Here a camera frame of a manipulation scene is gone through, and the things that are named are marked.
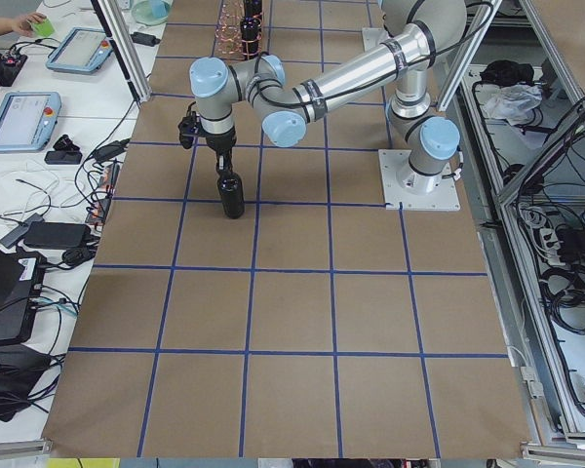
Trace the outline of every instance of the tablet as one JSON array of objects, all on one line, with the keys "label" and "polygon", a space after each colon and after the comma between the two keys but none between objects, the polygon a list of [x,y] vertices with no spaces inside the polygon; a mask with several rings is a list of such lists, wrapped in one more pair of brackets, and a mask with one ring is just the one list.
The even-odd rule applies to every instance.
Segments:
[{"label": "tablet", "polygon": [[0,105],[0,153],[43,149],[59,111],[58,93],[7,93]]},{"label": "tablet", "polygon": [[104,31],[74,27],[48,56],[46,66],[53,71],[90,75],[101,67],[111,52]]}]

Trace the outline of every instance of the plastic bag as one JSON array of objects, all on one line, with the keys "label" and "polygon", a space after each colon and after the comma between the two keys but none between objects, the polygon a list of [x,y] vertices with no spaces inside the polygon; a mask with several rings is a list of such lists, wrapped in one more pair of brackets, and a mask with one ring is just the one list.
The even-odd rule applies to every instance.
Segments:
[{"label": "plastic bag", "polygon": [[510,125],[526,124],[532,120],[532,109],[542,101],[536,86],[515,85],[501,88],[482,107],[489,119],[504,119]]}]

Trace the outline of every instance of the green cup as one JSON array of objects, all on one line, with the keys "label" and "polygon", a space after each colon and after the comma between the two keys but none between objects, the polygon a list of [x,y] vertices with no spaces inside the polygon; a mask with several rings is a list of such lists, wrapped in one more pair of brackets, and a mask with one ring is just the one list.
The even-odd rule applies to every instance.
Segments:
[{"label": "green cup", "polygon": [[35,33],[41,37],[51,36],[52,33],[55,32],[55,29],[52,26],[52,23],[47,18],[45,18],[41,22],[32,22],[30,24],[30,27],[32,27],[32,30],[35,31]]}]

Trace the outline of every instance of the person's hand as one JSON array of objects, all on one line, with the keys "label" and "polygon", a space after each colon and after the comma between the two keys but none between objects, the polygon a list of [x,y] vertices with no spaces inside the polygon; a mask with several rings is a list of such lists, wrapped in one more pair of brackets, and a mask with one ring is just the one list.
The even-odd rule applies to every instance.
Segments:
[{"label": "person's hand", "polygon": [[18,17],[11,19],[11,28],[13,29],[13,32],[16,32],[21,36],[32,37],[33,32],[30,24],[32,22],[42,22],[45,18],[45,15],[36,12],[19,15]]}]

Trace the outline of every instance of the blue joint cap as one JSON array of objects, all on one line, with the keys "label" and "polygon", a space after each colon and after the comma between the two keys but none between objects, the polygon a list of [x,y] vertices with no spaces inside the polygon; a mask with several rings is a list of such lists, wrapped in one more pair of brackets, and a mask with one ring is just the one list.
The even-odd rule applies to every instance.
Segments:
[{"label": "blue joint cap", "polygon": [[266,116],[262,129],[273,144],[289,148],[305,137],[305,120],[290,110],[280,110]]},{"label": "blue joint cap", "polygon": [[262,59],[271,65],[273,70],[275,70],[277,81],[279,81],[282,86],[286,86],[286,73],[284,72],[282,61],[277,56],[262,56]]},{"label": "blue joint cap", "polygon": [[229,70],[220,58],[204,57],[193,62],[188,72],[196,98],[209,98],[223,89]]},{"label": "blue joint cap", "polygon": [[434,159],[450,159],[459,145],[457,126],[444,117],[432,117],[422,124],[420,142],[424,150]]}]

